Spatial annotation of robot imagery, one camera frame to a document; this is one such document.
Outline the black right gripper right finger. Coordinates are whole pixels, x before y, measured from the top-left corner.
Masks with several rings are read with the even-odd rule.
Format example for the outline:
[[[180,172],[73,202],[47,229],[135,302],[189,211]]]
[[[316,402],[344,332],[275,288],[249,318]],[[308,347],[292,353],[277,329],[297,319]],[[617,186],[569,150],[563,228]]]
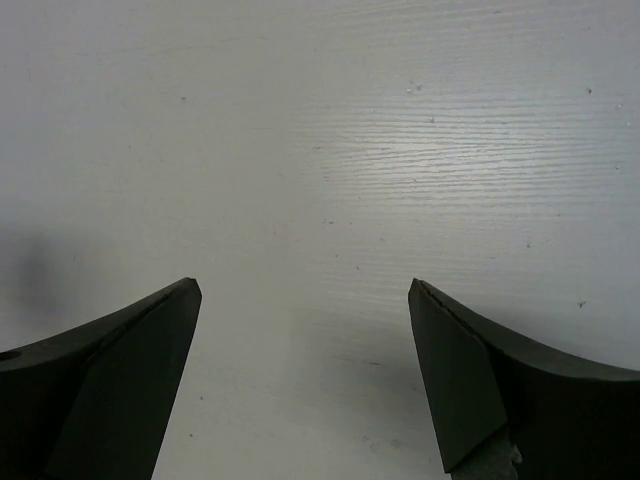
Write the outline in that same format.
[[[489,320],[422,280],[411,327],[454,479],[635,479],[639,374]]]

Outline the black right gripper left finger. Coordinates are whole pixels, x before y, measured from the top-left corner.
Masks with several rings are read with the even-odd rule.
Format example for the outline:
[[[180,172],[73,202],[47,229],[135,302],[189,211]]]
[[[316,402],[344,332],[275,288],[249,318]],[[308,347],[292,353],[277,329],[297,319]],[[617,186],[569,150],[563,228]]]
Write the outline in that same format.
[[[181,279],[1,355],[4,479],[152,477],[202,294]]]

